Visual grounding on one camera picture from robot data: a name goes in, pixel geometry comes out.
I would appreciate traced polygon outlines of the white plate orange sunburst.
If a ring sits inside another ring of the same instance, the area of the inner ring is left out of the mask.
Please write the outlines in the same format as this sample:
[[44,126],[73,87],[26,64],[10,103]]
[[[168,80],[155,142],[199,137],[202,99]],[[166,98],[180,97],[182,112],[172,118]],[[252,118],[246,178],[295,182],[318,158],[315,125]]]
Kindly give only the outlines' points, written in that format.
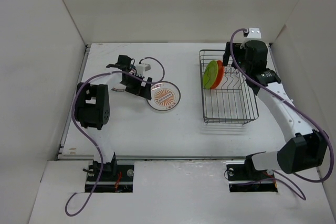
[[181,100],[181,92],[177,85],[162,81],[151,86],[151,100],[147,100],[150,108],[166,112],[174,109]]

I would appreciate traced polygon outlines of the lime green plate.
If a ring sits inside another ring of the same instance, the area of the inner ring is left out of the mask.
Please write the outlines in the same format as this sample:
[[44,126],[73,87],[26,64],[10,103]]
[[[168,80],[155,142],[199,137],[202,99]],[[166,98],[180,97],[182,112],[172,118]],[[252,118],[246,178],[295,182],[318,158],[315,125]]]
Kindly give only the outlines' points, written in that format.
[[212,60],[206,67],[203,74],[203,87],[210,89],[215,83],[218,74],[218,63]]

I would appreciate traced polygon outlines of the white plate teal rim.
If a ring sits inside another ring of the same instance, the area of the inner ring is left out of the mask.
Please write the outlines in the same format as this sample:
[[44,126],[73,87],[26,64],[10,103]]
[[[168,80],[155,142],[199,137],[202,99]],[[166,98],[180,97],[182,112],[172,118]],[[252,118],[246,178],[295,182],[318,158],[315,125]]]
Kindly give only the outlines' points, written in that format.
[[124,92],[126,90],[126,86],[121,83],[118,83],[111,90],[114,92]]

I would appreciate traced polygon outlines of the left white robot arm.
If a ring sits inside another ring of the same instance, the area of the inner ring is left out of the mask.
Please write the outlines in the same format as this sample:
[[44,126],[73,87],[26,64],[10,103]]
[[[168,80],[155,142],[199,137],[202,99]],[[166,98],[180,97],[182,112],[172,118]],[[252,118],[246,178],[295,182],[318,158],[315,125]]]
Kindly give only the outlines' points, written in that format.
[[75,127],[94,145],[98,157],[94,159],[99,168],[99,174],[105,180],[117,176],[117,167],[112,164],[115,152],[110,140],[101,133],[109,122],[110,92],[117,85],[124,86],[125,92],[152,100],[151,87],[154,81],[145,77],[151,70],[148,63],[141,59],[135,63],[127,55],[119,55],[116,63],[106,65],[106,70],[80,82],[76,87],[76,95],[72,103],[71,119]]

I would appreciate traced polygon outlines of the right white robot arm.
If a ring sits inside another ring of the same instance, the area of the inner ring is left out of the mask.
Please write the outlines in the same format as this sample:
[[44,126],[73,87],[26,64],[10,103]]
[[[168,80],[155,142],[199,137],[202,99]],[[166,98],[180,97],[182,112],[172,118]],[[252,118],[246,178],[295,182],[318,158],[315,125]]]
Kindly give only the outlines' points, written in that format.
[[294,109],[279,76],[267,67],[267,55],[268,48],[260,40],[244,44],[228,42],[223,55],[225,66],[232,58],[232,67],[243,71],[246,83],[273,115],[285,139],[285,145],[278,151],[246,156],[243,173],[250,179],[256,178],[262,170],[293,174],[318,167],[328,147],[322,131]]

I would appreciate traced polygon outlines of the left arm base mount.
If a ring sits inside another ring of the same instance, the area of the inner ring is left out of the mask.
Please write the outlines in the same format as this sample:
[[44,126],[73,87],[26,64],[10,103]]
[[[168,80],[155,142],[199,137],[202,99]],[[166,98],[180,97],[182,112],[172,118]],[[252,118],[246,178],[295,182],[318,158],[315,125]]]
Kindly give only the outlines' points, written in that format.
[[[83,171],[87,174],[85,192],[89,193],[98,178],[101,164],[93,161]],[[104,163],[103,171],[94,189],[94,193],[132,193],[134,179],[134,164],[119,163],[116,155],[110,162]]]

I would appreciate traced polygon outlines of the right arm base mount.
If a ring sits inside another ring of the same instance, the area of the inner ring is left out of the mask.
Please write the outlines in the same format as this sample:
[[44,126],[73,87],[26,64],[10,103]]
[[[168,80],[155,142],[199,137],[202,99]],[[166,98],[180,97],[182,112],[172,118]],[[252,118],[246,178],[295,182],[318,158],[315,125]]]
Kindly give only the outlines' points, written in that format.
[[277,193],[274,175],[265,170],[250,170],[245,161],[227,161],[225,177],[228,179],[230,193]]

